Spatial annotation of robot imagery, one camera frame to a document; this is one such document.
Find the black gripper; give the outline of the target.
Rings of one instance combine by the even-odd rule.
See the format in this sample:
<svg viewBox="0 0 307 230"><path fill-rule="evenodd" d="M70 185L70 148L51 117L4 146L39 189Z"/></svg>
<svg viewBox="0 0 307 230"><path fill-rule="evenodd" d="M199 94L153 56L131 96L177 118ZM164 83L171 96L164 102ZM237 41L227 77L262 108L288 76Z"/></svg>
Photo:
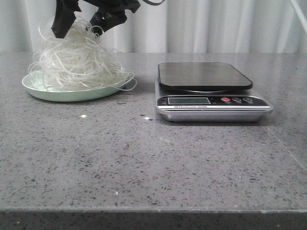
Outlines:
<svg viewBox="0 0 307 230"><path fill-rule="evenodd" d="M135 13L141 6L138 0L84 0L96 7L98 11L90 20L91 31L102 35L103 32L125 23L125 10ZM56 0L55 17L52 32L56 38L64 38L76 20L75 12L81 12L78 0Z"/></svg>

